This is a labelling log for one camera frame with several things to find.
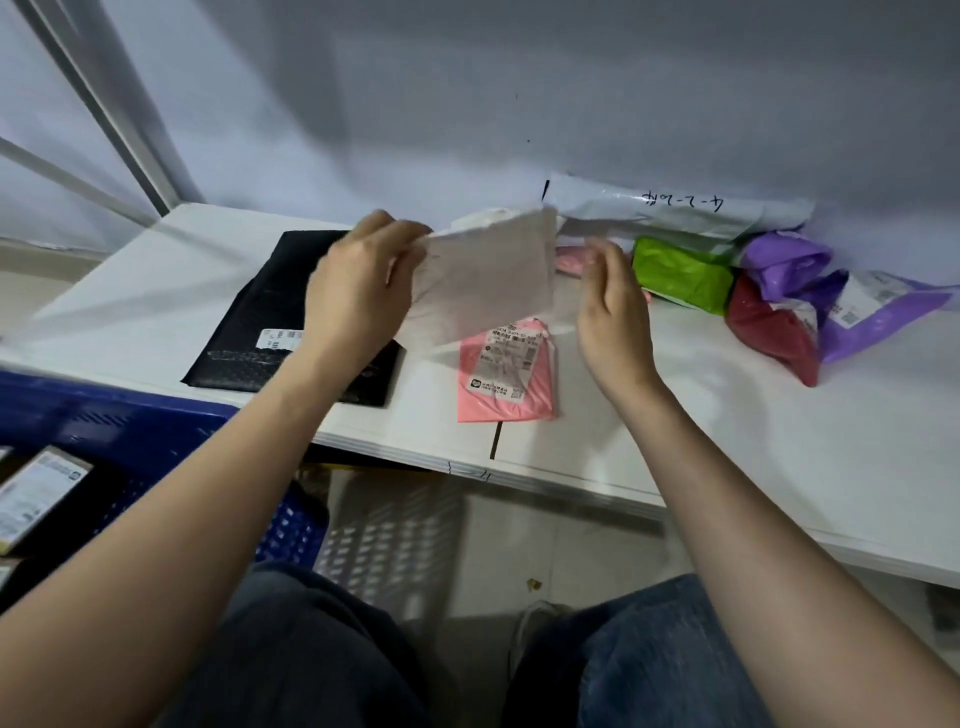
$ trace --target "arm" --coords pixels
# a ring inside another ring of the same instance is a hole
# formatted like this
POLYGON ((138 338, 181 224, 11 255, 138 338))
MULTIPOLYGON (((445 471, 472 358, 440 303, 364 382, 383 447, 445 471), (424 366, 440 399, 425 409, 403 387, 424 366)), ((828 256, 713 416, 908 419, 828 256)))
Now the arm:
POLYGON ((687 416, 623 254, 591 241, 578 331, 710 601, 781 726, 960 725, 960 681, 687 416))
POLYGON ((150 722, 327 410, 399 328, 427 231, 376 212, 334 245, 310 280, 302 343, 267 386, 0 619, 4 725, 150 722))

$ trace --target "purple mailer bag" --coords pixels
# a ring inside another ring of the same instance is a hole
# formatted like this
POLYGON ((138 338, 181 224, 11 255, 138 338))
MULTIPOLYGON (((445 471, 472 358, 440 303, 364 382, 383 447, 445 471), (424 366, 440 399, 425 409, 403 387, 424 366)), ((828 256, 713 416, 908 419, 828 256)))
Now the purple mailer bag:
POLYGON ((747 245, 739 267, 759 286, 764 301, 776 302, 823 273, 832 258, 826 245, 795 232, 766 232, 747 245))
POLYGON ((813 304, 820 360, 862 352, 946 304, 960 285, 934 286, 881 271, 834 271, 794 295, 813 304))

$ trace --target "hand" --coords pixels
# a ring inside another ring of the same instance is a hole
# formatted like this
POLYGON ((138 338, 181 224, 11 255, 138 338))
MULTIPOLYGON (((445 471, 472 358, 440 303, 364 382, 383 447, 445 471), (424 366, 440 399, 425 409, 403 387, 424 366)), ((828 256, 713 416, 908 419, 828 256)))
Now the hand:
POLYGON ((344 386, 360 374, 410 309, 414 270, 426 256, 416 241, 429 232, 377 210, 330 246, 307 285, 300 357, 328 361, 344 386))
POLYGON ((609 240, 590 238, 577 318, 580 351, 607 399, 637 387, 663 386, 654 365, 650 315, 626 256, 609 240))

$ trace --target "floor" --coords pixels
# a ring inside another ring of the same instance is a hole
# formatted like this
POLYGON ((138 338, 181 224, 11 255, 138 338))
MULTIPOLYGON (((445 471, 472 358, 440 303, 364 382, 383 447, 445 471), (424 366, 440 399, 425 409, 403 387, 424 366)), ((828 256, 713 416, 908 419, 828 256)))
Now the floor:
MULTIPOLYGON (((95 260, 0 245, 0 336, 95 260)), ((495 726, 517 614, 586 607, 690 570, 669 522, 440 474, 333 472, 317 570, 390 612, 417 647, 438 724, 495 726)), ((924 584, 851 569, 933 643, 924 584)), ((942 652, 960 669, 960 652, 942 652)))

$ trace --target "jeans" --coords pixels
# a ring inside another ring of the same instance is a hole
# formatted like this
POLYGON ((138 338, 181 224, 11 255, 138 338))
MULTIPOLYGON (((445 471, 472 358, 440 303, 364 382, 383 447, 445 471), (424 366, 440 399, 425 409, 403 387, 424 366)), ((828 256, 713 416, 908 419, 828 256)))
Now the jeans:
POLYGON ((693 574, 559 619, 527 649, 502 728, 773 728, 693 574))
MULTIPOLYGON (((157 725, 425 728, 426 684, 386 613, 313 572, 263 564, 157 725)), ((530 645, 503 728, 575 725, 774 724, 688 575, 559 619, 530 645)))

